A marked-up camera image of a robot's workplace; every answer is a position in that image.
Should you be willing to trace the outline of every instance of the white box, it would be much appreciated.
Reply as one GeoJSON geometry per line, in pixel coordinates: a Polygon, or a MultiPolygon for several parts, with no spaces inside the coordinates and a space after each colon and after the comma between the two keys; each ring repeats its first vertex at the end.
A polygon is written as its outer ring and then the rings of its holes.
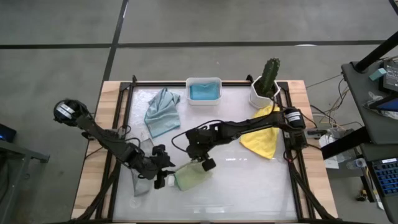
{"type": "Polygon", "coordinates": [[[220,78],[210,77],[210,78],[187,78],[185,84],[185,91],[187,92],[187,100],[190,105],[217,105],[221,99],[221,92],[222,92],[222,81],[220,78]],[[207,83],[218,83],[219,86],[219,96],[217,100],[191,100],[191,91],[190,86],[192,84],[207,84],[207,83]]]}

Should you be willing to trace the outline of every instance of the table leg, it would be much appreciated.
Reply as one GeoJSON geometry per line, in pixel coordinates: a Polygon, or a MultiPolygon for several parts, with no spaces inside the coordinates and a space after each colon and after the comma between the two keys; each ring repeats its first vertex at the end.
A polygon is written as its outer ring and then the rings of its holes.
{"type": "Polygon", "coordinates": [[[370,142],[370,138],[366,128],[362,127],[335,142],[323,146],[321,148],[323,159],[329,159],[364,142],[370,142]]]}

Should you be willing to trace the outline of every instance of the floor tile line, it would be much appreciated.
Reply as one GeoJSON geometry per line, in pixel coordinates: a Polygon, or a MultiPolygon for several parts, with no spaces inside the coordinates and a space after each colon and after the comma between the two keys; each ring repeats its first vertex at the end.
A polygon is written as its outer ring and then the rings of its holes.
{"type": "Polygon", "coordinates": [[[388,0],[392,6],[392,8],[394,9],[394,11],[396,12],[396,14],[398,15],[398,2],[395,2],[395,0],[388,0]]]}
{"type": "Polygon", "coordinates": [[[116,55],[116,48],[118,47],[120,33],[121,33],[121,30],[122,30],[124,16],[126,14],[128,3],[129,3],[129,0],[123,0],[122,6],[120,8],[119,17],[118,17],[118,23],[116,24],[116,28],[115,28],[115,31],[114,31],[113,40],[112,40],[112,46],[111,46],[111,50],[109,51],[108,61],[106,62],[106,66],[105,66],[105,71],[104,71],[104,75],[103,75],[103,78],[102,78],[102,82],[103,81],[108,81],[109,77],[111,76],[113,60],[114,60],[114,56],[116,55]]]}
{"type": "Polygon", "coordinates": [[[11,44],[0,45],[0,49],[117,49],[128,48],[184,48],[184,47],[283,47],[283,46],[339,46],[339,45],[379,45],[384,40],[304,40],[304,41],[232,41],[232,42],[153,42],[153,43],[114,43],[120,38],[121,25],[117,27],[111,44],[11,44]]]}

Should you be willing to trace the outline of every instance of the gray floor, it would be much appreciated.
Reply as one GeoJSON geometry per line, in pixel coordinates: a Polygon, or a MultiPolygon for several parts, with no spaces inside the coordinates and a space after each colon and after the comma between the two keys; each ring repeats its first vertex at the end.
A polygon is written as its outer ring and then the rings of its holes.
{"type": "MultiPolygon", "coordinates": [[[[0,45],[110,43],[121,3],[1,0],[0,45]]],[[[130,0],[120,42],[380,40],[398,29],[396,20],[387,0],[130,0]]],[[[244,79],[279,57],[279,79],[301,79],[309,86],[338,75],[342,63],[375,47],[119,49],[110,80],[130,80],[133,74],[140,80],[244,79]]],[[[48,164],[32,164],[13,223],[69,219],[87,142],[79,130],[52,121],[52,110],[68,97],[93,111],[108,54],[109,49],[0,50],[0,123],[18,131],[17,144],[51,155],[48,164]]],[[[328,109],[340,79],[308,88],[311,104],[328,109]]],[[[335,118],[361,122],[350,94],[335,118]]],[[[331,187],[341,218],[387,223],[375,204],[354,200],[358,178],[333,179],[331,187]]]]}

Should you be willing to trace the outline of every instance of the clear plastic bag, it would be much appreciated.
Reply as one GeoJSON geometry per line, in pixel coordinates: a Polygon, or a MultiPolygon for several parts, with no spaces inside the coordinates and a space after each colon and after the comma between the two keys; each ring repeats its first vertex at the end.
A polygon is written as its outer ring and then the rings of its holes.
{"type": "MultiPolygon", "coordinates": [[[[375,95],[371,91],[369,91],[368,94],[369,94],[370,100],[368,102],[366,102],[363,106],[365,108],[369,109],[369,110],[372,110],[372,109],[369,108],[369,105],[374,103],[374,102],[376,102],[376,101],[379,101],[379,100],[383,99],[383,97],[375,95]]],[[[394,111],[378,111],[378,110],[372,110],[372,111],[374,111],[374,112],[376,112],[378,114],[381,114],[383,116],[386,116],[388,118],[398,119],[398,112],[394,112],[394,111]]]]}

